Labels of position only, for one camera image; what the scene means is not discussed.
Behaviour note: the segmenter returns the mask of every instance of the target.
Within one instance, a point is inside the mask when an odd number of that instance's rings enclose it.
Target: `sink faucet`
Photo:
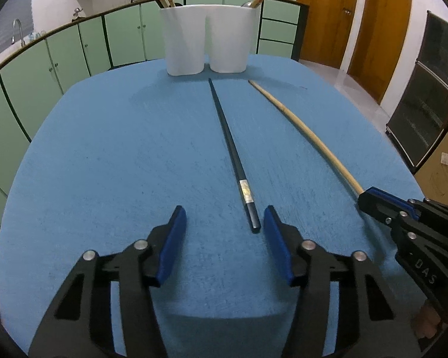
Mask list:
[[[22,43],[22,47],[25,47],[25,40],[23,40],[22,23],[20,22],[19,19],[13,20],[12,44],[15,44],[15,23],[18,23],[18,28],[20,30],[20,41]]]

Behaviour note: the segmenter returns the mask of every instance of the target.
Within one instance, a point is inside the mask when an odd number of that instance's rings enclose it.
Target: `blue table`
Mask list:
[[[423,294],[394,260],[388,229],[358,213],[329,164],[247,80],[295,112],[364,188],[422,198],[387,139],[347,99],[290,59],[251,56],[242,74],[207,68],[186,77],[168,76],[159,60],[73,86],[23,159],[0,232],[0,312],[23,349],[85,250],[122,251],[181,204],[188,214],[182,255],[166,284],[152,289],[170,357],[280,356],[297,289],[277,275],[263,234],[248,226],[209,77],[261,217],[273,204],[328,251],[364,250],[409,310],[421,305]]]

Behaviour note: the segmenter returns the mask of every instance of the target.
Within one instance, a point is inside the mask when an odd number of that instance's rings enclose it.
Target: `white utensil holder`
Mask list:
[[[253,8],[217,4],[160,9],[168,73],[191,75],[203,71],[206,17],[211,31],[211,69],[221,73],[244,71],[256,11]]]

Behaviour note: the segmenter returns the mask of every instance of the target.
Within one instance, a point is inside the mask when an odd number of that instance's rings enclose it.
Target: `black chopstick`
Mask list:
[[[221,102],[219,102],[219,97],[217,96],[213,81],[210,78],[209,86],[211,87],[214,105],[216,107],[217,115],[219,117],[219,121],[224,133],[224,138],[227,144],[227,150],[229,151],[229,156],[231,157],[232,166],[234,167],[235,178],[237,180],[237,184],[239,185],[242,201],[244,202],[244,210],[246,211],[247,219],[249,220],[249,225],[251,227],[252,233],[259,233],[260,220],[259,216],[257,215],[256,204],[252,199],[252,194],[249,188],[249,183],[247,182],[246,173],[244,172],[244,168],[242,167],[239,153],[237,152],[231,131],[229,129],[229,125],[227,124],[227,121],[225,119],[224,111],[221,107]]]

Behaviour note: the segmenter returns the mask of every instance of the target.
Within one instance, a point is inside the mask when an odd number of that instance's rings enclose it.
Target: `floor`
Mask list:
[[[343,94],[369,120],[374,127],[385,135],[386,125],[390,116],[375,102],[375,100],[360,85],[344,71],[324,66],[319,63],[300,60],[315,73]]]

